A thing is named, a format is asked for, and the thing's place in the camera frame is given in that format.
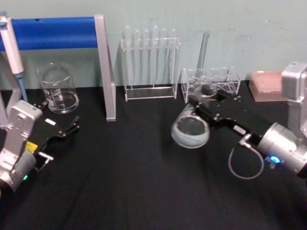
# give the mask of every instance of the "glass beaker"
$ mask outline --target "glass beaker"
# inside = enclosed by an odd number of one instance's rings
[[[79,99],[69,64],[47,63],[36,71],[36,75],[52,112],[66,114],[77,108]]]
[[[209,124],[194,114],[195,107],[187,104],[171,128],[173,140],[187,149],[195,149],[207,143],[210,136]]]

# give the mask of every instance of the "clear acrylic rack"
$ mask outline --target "clear acrylic rack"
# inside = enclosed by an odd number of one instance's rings
[[[180,40],[175,29],[126,26],[121,40],[126,101],[177,96]]]
[[[200,90],[202,85],[214,85],[217,90],[222,89],[231,94],[237,94],[240,78],[234,66],[210,69],[182,69],[181,89],[185,103],[188,96]]]

